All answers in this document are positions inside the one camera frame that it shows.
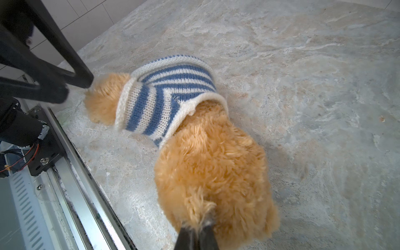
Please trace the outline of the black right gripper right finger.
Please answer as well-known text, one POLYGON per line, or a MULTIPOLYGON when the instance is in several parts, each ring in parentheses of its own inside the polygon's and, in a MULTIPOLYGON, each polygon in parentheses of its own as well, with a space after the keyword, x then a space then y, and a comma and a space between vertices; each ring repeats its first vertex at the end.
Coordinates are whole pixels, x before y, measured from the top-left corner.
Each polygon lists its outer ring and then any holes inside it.
POLYGON ((200 250, 219 250, 219 246, 213 231, 214 223, 207 221, 202 225, 199 232, 200 250))

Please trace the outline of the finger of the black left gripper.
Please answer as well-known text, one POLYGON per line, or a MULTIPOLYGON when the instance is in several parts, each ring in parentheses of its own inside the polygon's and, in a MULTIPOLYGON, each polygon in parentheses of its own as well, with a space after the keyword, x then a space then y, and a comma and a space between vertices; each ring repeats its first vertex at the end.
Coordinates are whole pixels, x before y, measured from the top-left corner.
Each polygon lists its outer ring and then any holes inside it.
POLYGON ((63 103, 69 90, 49 64, 32 54, 4 26, 1 26, 1 64, 17 68, 38 84, 1 77, 1 96, 13 96, 41 102, 63 103))
POLYGON ((26 15, 73 68, 73 72, 61 69, 46 61, 44 63, 65 83, 83 89, 89 88, 94 80, 93 74, 69 44, 44 4, 41 1, 24 1, 24 3, 26 15))

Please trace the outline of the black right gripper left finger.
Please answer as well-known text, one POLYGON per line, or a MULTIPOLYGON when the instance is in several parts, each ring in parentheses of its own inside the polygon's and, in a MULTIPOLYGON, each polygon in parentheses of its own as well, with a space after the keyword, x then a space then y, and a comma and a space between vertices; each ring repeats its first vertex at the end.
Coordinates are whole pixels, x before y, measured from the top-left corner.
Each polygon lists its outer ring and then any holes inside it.
POLYGON ((174 250, 199 250, 197 233, 193 228, 182 227, 179 231, 174 250))

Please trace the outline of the blue white striped sweater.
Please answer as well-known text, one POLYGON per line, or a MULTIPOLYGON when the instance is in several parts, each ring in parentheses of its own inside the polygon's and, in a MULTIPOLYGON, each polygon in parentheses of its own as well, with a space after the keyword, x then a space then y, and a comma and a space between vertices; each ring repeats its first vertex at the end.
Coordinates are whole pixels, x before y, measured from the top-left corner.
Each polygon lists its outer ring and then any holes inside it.
POLYGON ((214 80, 212 68, 194 56, 152 61, 131 73, 119 98, 115 128, 147 135, 162 148, 198 104, 212 100, 228 110, 214 80))

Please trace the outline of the brown teddy bear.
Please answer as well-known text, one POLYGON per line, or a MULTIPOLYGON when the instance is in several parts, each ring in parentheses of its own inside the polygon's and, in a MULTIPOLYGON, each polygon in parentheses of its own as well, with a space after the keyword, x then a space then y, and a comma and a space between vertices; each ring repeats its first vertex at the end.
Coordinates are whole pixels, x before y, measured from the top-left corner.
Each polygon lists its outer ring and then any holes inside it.
MULTIPOLYGON (((110 74, 86 93, 89 118, 115 125, 129 74, 110 74)), ((158 201, 176 230, 200 232, 207 221, 222 250, 270 237, 280 226, 264 149, 229 119, 216 101, 204 101, 159 148, 155 167, 158 201)))

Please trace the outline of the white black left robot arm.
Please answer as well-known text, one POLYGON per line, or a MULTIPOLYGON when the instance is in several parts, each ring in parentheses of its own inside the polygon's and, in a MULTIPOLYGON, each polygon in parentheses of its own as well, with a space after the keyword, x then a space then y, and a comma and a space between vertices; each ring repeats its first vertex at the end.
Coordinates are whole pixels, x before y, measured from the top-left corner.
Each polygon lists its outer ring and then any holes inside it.
POLYGON ((1 1, 1 64, 19 69, 35 81, 1 77, 1 141, 17 146, 32 145, 47 133, 39 120, 18 109, 18 98, 61 104, 68 97, 69 84, 87 89, 94 79, 41 1, 1 1), (72 71, 48 63, 29 50, 28 38, 34 27, 72 71))

